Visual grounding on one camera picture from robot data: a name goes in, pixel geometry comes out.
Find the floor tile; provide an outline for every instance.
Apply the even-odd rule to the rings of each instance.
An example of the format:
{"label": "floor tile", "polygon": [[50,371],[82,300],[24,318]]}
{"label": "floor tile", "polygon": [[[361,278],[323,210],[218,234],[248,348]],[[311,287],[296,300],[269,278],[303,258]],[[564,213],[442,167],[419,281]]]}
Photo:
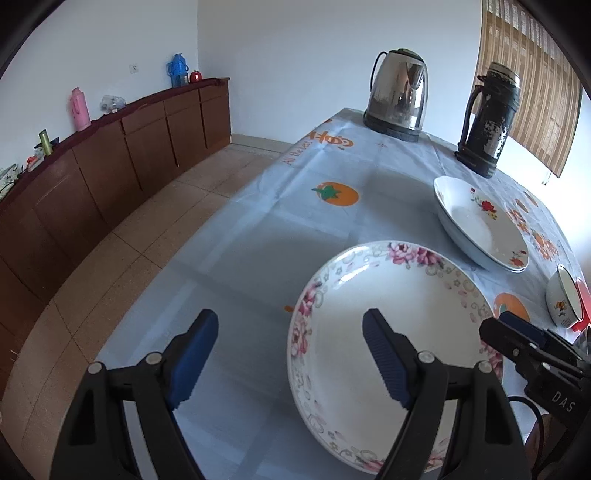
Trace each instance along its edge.
{"label": "floor tile", "polygon": [[144,255],[164,268],[178,249],[227,201],[226,197],[216,193],[208,194],[150,245]]}
{"label": "floor tile", "polygon": [[177,180],[211,192],[253,159],[251,153],[226,147],[187,170]]}
{"label": "floor tile", "polygon": [[74,340],[71,340],[51,371],[35,403],[34,411],[47,431],[59,432],[87,367],[88,361]]}
{"label": "floor tile", "polygon": [[88,361],[93,361],[125,313],[160,269],[139,257],[107,291],[82,323],[74,340]]}
{"label": "floor tile", "polygon": [[2,398],[0,430],[17,455],[20,454],[22,437],[32,411],[33,406],[27,398],[25,387],[22,386],[17,369],[13,368]]}
{"label": "floor tile", "polygon": [[238,170],[234,175],[229,177],[222,184],[218,185],[215,189],[215,193],[224,195],[225,197],[231,197],[238,192],[244,185],[247,185],[258,177],[269,165],[275,162],[273,157],[264,157],[256,155],[252,162],[246,167]]}
{"label": "floor tile", "polygon": [[247,147],[246,145],[238,145],[238,144],[234,144],[234,143],[229,144],[228,148],[231,148],[232,150],[239,150],[242,152],[247,152],[247,153],[254,153],[256,155],[263,155],[264,157],[277,158],[282,154],[282,152],[278,152],[278,151],[274,151],[274,150],[263,150],[262,148]]}
{"label": "floor tile", "polygon": [[71,339],[52,300],[35,323],[14,366],[32,405]]}
{"label": "floor tile", "polygon": [[114,232],[143,252],[205,195],[207,192],[200,188],[172,181],[123,220]]}
{"label": "floor tile", "polygon": [[58,432],[48,430],[38,413],[33,411],[22,438],[19,458],[35,480],[48,480]]}
{"label": "floor tile", "polygon": [[74,270],[54,297],[72,335],[138,256],[136,250],[110,233]]}

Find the dark red countertop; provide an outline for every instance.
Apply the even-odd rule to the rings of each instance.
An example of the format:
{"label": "dark red countertop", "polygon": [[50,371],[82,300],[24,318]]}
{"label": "dark red countertop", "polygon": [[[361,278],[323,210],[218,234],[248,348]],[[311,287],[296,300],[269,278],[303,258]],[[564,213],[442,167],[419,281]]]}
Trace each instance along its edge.
{"label": "dark red countertop", "polygon": [[135,102],[130,103],[126,107],[115,113],[107,113],[101,116],[97,120],[93,120],[92,124],[84,129],[82,132],[75,132],[69,137],[65,138],[57,146],[54,147],[53,153],[45,157],[45,160],[31,172],[22,173],[21,177],[16,181],[14,187],[10,189],[10,192],[0,201],[0,213],[2,213],[14,199],[25,189],[27,186],[36,179],[44,170],[46,170],[52,163],[60,158],[65,152],[75,147],[79,143],[83,142],[87,138],[91,137],[99,128],[109,125],[113,122],[121,120],[122,118],[132,114],[138,109],[150,105],[152,103],[161,102],[168,98],[180,95],[182,93],[190,92],[191,90],[200,89],[210,85],[221,85],[227,82],[227,79],[210,78],[204,79],[197,83],[191,83],[185,87],[169,88],[162,90],[161,92],[153,93],[147,97],[140,98]]}

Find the tablecloth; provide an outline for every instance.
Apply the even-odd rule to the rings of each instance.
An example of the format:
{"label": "tablecloth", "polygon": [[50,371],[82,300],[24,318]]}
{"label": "tablecloth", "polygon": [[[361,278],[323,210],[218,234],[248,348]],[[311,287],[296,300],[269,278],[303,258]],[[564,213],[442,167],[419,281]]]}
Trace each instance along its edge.
{"label": "tablecloth", "polygon": [[[545,306],[559,263],[581,269],[550,211],[501,171],[489,180],[454,158],[454,145],[421,134],[402,142],[367,129],[344,109],[296,143],[218,211],[157,275],[101,350],[115,368],[162,351],[202,308],[219,316],[219,339],[189,400],[175,412],[208,479],[370,478],[339,462],[308,432],[291,398],[287,331],[306,282],[329,258],[363,242],[395,239],[435,250],[461,267],[496,312],[524,309],[533,324],[558,329]],[[436,215],[433,180],[464,179],[503,203],[530,248],[523,274],[476,265]],[[525,381],[505,361],[504,387]],[[514,410],[523,434],[533,415]],[[140,468],[154,478],[127,405]],[[434,478],[437,472],[426,476]]]}

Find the white wall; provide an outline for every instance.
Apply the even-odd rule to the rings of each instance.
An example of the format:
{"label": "white wall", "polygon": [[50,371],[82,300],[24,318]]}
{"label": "white wall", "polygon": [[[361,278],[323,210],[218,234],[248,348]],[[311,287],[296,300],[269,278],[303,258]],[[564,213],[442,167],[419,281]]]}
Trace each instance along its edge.
{"label": "white wall", "polygon": [[199,0],[199,65],[229,76],[232,132],[296,142],[343,107],[365,109],[382,50],[427,63],[424,128],[459,139],[480,0]]}
{"label": "white wall", "polygon": [[550,209],[591,282],[591,100],[585,91],[579,123],[560,178],[542,181],[548,169],[524,147],[509,138],[498,167],[513,177]]}
{"label": "white wall", "polygon": [[26,161],[44,128],[50,138],[74,131],[74,87],[96,119],[105,94],[131,102],[170,87],[165,64],[179,52],[197,67],[197,0],[66,0],[0,79],[0,168]]}

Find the bamboo blind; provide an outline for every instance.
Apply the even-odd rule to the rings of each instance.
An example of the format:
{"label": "bamboo blind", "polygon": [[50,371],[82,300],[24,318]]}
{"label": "bamboo blind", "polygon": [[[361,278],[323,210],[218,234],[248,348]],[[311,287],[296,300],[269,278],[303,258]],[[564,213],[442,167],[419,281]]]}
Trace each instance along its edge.
{"label": "bamboo blind", "polygon": [[560,177],[579,119],[579,78],[549,33],[517,1],[482,0],[482,6],[476,75],[485,75],[492,61],[519,75],[521,104],[509,135]]}

